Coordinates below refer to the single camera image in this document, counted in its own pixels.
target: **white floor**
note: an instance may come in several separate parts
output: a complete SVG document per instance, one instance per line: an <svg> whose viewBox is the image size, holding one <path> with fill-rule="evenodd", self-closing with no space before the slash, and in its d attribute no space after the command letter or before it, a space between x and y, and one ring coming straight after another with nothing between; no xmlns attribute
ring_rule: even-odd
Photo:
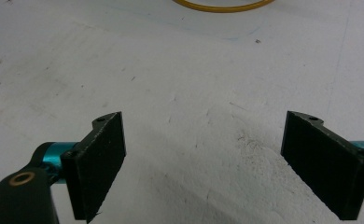
<svg viewBox="0 0 364 224"><path fill-rule="evenodd" d="M128 156L92 223L342 223L280 156L288 110L364 140L364 0L0 0L0 180L123 112Z"/></svg>

